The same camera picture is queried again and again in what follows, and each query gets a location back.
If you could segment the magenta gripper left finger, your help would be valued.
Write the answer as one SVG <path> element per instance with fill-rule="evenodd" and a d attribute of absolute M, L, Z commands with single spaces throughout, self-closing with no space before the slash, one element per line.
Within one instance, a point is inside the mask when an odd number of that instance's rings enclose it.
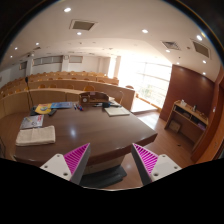
<path fill-rule="evenodd" d="M 65 155 L 55 154 L 41 166 L 41 169 L 79 185 L 90 152 L 90 144 L 87 143 L 73 149 Z"/>

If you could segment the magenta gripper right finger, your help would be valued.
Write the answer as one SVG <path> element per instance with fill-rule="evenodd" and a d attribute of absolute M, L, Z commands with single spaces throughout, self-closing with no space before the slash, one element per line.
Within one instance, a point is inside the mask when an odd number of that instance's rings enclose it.
<path fill-rule="evenodd" d="M 157 155 L 136 143 L 132 144 L 131 153 L 143 185 L 181 170 L 166 154 Z"/>

